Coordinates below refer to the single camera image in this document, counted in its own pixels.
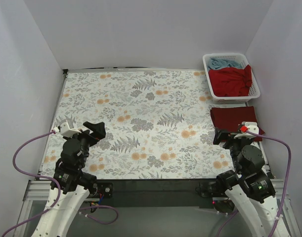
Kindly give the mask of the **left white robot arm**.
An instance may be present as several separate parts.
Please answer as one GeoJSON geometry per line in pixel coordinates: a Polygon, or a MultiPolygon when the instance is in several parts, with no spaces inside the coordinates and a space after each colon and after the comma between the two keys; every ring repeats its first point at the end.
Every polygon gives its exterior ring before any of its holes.
{"type": "Polygon", "coordinates": [[[59,126],[65,139],[55,165],[45,213],[33,232],[34,237],[64,237],[84,200],[98,192],[97,177],[83,172],[90,147],[106,136],[105,124],[83,123],[85,130],[75,129],[68,122],[59,126]]]}

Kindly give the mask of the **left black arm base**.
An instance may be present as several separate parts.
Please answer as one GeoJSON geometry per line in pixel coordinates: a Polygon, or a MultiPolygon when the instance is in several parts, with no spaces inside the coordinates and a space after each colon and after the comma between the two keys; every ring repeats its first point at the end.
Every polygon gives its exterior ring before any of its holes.
{"type": "Polygon", "coordinates": [[[93,183],[89,188],[89,198],[111,198],[113,194],[113,184],[106,182],[93,183]]]}

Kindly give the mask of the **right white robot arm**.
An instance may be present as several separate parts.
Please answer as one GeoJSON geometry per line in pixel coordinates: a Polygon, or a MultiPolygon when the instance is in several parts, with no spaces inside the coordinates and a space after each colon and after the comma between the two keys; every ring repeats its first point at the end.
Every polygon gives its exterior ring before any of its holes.
{"type": "Polygon", "coordinates": [[[216,190],[234,203],[252,236],[288,237],[282,217],[287,187],[283,187],[281,200],[277,201],[274,185],[263,170],[262,151],[252,145],[261,136],[255,122],[243,122],[236,132],[215,129],[213,144],[224,142],[234,167],[216,177],[216,190]]]}

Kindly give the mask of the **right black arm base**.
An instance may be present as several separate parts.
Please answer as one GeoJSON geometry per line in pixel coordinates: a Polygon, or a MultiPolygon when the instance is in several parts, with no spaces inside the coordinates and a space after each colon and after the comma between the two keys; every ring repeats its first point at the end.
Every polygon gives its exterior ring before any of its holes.
{"type": "Polygon", "coordinates": [[[214,181],[200,182],[195,191],[203,198],[212,198],[219,195],[219,189],[214,181]]]}

